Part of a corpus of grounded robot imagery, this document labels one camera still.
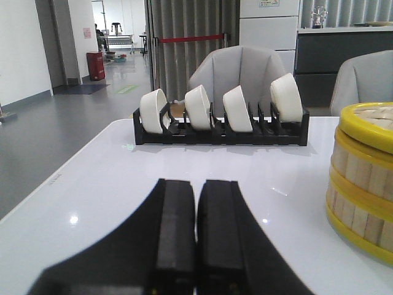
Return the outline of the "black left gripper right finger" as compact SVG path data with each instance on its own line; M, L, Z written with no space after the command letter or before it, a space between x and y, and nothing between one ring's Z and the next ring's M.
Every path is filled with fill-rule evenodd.
M197 214L198 294L311 294L252 215L236 181L208 180Z

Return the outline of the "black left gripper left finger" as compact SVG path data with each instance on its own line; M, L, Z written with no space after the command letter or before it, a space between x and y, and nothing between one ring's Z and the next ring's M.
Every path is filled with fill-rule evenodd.
M193 294L194 285L193 189L159 179L118 228L46 268L29 294Z

